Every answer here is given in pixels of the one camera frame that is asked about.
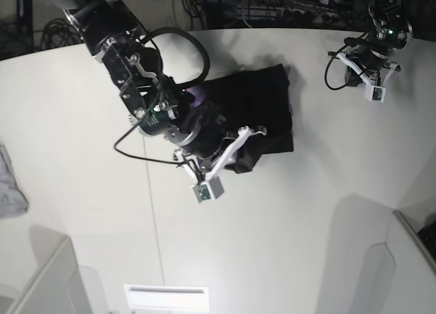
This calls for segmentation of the grey cloth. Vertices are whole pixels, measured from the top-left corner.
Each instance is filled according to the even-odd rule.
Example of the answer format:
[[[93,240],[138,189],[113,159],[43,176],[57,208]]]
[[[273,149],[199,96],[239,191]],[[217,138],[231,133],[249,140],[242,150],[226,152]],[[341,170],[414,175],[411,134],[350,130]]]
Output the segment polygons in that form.
[[[1,145],[1,219],[22,216],[28,209],[29,203],[18,187],[10,157]]]

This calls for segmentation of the black T-shirt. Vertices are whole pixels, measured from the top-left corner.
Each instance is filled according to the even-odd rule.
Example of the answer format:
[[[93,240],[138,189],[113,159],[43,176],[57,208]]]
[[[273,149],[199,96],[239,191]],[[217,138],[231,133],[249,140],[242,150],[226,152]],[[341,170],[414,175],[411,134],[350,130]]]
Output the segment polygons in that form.
[[[289,100],[290,81],[282,64],[243,71],[190,88],[197,98],[211,101],[225,118],[228,131],[262,126],[266,135],[250,137],[225,168],[237,174],[253,170],[262,155],[294,151]]]

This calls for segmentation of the black keyboard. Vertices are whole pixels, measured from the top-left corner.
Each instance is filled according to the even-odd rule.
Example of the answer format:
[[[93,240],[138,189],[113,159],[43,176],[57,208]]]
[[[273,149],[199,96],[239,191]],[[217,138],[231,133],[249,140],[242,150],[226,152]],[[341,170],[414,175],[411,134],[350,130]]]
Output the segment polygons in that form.
[[[422,241],[425,249],[430,254],[433,260],[436,260],[436,227],[435,223],[422,228],[418,232],[418,236]]]

